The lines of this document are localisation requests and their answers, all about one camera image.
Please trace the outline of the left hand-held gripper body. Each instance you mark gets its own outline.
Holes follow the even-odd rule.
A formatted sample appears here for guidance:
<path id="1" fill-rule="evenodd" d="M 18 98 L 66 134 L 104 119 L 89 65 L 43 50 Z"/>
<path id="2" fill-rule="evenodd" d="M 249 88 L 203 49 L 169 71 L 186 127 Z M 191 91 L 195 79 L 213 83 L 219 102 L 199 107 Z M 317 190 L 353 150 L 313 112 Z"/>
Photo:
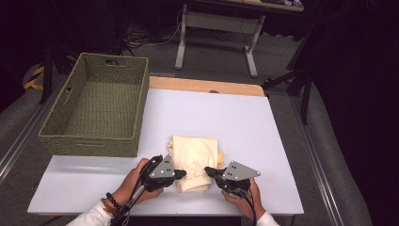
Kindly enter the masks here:
<path id="1" fill-rule="evenodd" d="M 140 172 L 141 185 L 149 192 L 170 186 L 174 180 L 175 171 L 170 154 L 153 157 Z"/>

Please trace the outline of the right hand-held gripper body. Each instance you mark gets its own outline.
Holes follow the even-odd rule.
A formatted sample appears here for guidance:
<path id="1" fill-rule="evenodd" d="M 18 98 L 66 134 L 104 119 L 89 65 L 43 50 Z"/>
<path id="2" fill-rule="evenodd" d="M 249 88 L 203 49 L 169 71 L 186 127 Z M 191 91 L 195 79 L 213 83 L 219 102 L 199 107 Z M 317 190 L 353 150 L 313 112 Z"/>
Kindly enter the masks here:
<path id="1" fill-rule="evenodd" d="M 245 198 L 250 188 L 250 178 L 258 177 L 258 170 L 247 167 L 236 161 L 217 173 L 217 186 L 235 199 Z"/>

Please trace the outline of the cream baby pants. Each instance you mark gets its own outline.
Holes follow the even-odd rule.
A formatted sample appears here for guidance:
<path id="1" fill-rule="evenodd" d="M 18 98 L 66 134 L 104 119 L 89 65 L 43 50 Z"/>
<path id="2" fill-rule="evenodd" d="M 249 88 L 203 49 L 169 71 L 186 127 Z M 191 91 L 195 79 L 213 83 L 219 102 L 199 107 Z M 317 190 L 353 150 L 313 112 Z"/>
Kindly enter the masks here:
<path id="1" fill-rule="evenodd" d="M 224 153 L 218 149 L 218 140 L 210 137 L 187 137 L 173 135 L 168 144 L 174 168 L 185 170 L 186 175 L 177 182 L 180 193 L 208 190 L 212 179 L 206 167 L 220 170 L 224 164 Z"/>

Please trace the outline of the green woven basket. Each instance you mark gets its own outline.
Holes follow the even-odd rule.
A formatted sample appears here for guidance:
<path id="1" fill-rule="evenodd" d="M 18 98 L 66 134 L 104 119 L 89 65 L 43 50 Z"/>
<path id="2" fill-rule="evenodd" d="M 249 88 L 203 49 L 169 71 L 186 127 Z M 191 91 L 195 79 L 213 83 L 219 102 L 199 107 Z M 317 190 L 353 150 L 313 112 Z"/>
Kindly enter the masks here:
<path id="1" fill-rule="evenodd" d="M 136 157 L 149 84 L 145 57 L 81 54 L 40 140 L 54 155 Z"/>

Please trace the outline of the person's right hand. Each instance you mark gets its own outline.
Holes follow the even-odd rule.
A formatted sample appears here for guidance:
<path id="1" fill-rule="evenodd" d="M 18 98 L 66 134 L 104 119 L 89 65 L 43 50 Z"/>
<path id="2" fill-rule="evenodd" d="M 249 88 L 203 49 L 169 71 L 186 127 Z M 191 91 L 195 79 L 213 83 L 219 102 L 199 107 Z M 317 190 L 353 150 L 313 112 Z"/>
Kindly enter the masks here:
<path id="1" fill-rule="evenodd" d="M 250 178 L 249 181 L 249 192 L 244 199 L 235 199 L 224 190 L 221 191 L 221 194 L 224 199 L 228 203 L 234 205 L 240 213 L 250 218 L 253 222 L 256 222 L 265 213 L 265 209 L 262 205 L 261 192 L 257 183 L 253 178 Z"/>

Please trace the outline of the person's left hand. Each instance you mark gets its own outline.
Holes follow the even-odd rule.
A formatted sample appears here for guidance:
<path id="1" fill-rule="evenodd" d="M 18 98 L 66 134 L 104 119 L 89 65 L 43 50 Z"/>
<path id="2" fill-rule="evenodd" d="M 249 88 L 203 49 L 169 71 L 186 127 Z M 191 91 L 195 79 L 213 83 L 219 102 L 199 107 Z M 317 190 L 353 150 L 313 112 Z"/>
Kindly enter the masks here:
<path id="1" fill-rule="evenodd" d="M 130 170 L 130 172 L 120 184 L 119 188 L 112 193 L 112 197 L 120 206 L 124 206 L 130 200 L 135 185 L 139 181 L 139 174 L 148 162 L 149 160 L 147 158 L 142 158 L 138 162 L 136 167 Z M 144 191 L 136 201 L 136 204 L 140 204 L 146 200 L 155 199 L 163 192 L 163 188 L 156 189 L 153 192 Z"/>

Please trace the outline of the wooden table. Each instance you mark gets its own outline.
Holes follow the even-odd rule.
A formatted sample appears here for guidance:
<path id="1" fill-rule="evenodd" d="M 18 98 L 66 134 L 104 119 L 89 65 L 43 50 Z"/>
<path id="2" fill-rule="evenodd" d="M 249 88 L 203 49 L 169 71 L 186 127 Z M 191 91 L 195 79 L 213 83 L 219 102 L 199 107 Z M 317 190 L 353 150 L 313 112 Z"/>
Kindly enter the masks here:
<path id="1" fill-rule="evenodd" d="M 221 94 L 264 97 L 263 89 L 259 85 L 219 81 L 151 76 L 149 87 L 151 89 L 173 89 L 197 92 L 216 91 Z"/>

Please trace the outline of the black tripod stand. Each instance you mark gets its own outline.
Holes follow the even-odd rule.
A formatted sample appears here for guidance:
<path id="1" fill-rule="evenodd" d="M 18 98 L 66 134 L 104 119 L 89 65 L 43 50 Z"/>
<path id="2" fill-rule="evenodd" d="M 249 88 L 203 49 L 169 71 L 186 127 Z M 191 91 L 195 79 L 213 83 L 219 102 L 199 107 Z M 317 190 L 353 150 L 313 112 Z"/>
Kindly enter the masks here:
<path id="1" fill-rule="evenodd" d="M 289 72 L 276 79 L 265 80 L 262 84 L 262 89 L 267 90 L 276 86 L 277 84 L 288 82 L 290 79 L 292 79 L 291 84 L 286 89 L 286 92 L 289 96 L 296 96 L 303 89 L 302 104 L 300 107 L 300 119 L 305 125 L 308 124 L 307 114 L 311 94 L 311 68 L 301 58 L 307 52 L 308 41 L 313 34 L 314 28 L 315 25 L 313 24 L 287 65 Z"/>

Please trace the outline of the desk with white legs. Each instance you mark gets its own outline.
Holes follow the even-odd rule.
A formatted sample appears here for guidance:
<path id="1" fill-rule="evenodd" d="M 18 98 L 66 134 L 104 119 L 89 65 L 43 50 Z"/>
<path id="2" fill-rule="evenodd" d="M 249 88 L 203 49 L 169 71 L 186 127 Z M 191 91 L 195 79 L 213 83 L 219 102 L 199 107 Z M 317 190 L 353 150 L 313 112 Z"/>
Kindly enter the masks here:
<path id="1" fill-rule="evenodd" d="M 203 2 L 210 5 L 226 5 L 228 8 L 258 10 L 256 19 L 249 19 L 245 16 L 227 16 L 216 15 L 214 13 L 205 13 L 193 11 L 190 5 L 195 2 Z M 261 30 L 266 18 L 265 13 L 271 12 L 298 12 L 301 13 L 304 8 L 287 7 L 284 5 L 262 3 L 260 0 L 192 0 L 183 4 L 182 19 L 178 24 L 180 31 L 180 42 L 178 45 L 177 56 L 175 60 L 175 69 L 180 70 L 184 64 L 184 52 L 186 45 L 186 28 L 204 28 L 211 30 L 227 31 L 232 33 L 241 33 L 251 36 L 251 42 L 244 43 L 244 54 L 247 60 L 249 75 L 257 77 L 257 69 L 254 62 L 253 51 L 256 46 L 257 40 L 261 34 Z"/>

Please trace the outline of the black metal stand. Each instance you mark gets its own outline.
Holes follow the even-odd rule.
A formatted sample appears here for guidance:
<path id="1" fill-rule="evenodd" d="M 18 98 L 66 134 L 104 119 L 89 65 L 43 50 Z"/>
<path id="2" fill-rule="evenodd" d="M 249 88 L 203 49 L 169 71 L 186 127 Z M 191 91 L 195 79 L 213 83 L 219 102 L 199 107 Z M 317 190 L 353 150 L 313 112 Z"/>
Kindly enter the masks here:
<path id="1" fill-rule="evenodd" d="M 53 87 L 53 46 L 49 45 L 44 51 L 43 90 L 40 104 L 44 105 L 52 94 Z"/>

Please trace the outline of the colourful items on desk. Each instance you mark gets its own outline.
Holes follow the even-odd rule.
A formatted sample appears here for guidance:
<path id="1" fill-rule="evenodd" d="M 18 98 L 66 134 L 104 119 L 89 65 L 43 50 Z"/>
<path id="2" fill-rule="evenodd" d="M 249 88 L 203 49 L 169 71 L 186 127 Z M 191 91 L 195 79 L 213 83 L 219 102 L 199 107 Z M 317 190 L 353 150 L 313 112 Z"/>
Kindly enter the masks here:
<path id="1" fill-rule="evenodd" d="M 287 7 L 304 8 L 300 0 L 260 0 L 262 3 L 284 5 Z"/>

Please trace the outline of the metal floor rail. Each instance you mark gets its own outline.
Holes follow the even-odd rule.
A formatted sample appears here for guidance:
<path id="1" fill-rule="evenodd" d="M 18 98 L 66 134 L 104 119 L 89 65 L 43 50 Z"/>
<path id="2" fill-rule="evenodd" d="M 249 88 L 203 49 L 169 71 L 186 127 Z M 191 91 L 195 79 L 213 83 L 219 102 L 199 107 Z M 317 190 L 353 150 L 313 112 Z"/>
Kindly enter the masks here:
<path id="1" fill-rule="evenodd" d="M 308 126 L 303 122 L 300 115 L 300 105 L 296 97 L 290 97 L 290 104 L 295 113 L 295 119 L 299 124 L 299 128 L 302 136 L 304 137 L 308 155 L 311 162 L 311 168 L 318 185 L 321 197 L 323 199 L 327 214 L 331 223 L 331 226 L 344 226 L 342 215 L 338 209 L 335 197 L 332 194 L 331 186 L 328 182 L 327 176 L 321 164 L 317 150 L 314 146 L 314 142 L 311 138 Z"/>
<path id="2" fill-rule="evenodd" d="M 40 126 L 40 121 L 48 113 L 51 104 L 55 101 L 56 96 L 66 83 L 66 80 L 67 77 L 65 75 L 61 75 L 55 80 L 53 84 L 53 92 L 43 104 L 38 104 L 19 135 L 8 148 L 5 156 L 0 160 L 0 185 L 7 178 L 8 173 L 18 160 L 27 143 L 33 137 L 35 130 Z"/>

